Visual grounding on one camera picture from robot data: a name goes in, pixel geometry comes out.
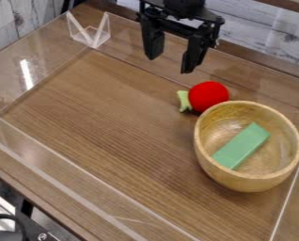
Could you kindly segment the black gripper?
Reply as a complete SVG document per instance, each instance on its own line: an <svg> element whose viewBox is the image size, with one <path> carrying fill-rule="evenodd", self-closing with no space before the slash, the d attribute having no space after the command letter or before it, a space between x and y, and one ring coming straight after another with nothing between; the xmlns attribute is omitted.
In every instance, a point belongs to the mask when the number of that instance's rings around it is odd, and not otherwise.
<svg viewBox="0 0 299 241"><path fill-rule="evenodd" d="M154 60L164 48L163 31L190 36L202 31L219 38L225 18L205 6L206 0L139 0L139 20L144 54ZM187 50L182 56L182 73L193 73L203 63L209 50L209 40L194 34L189 39Z"/></svg>

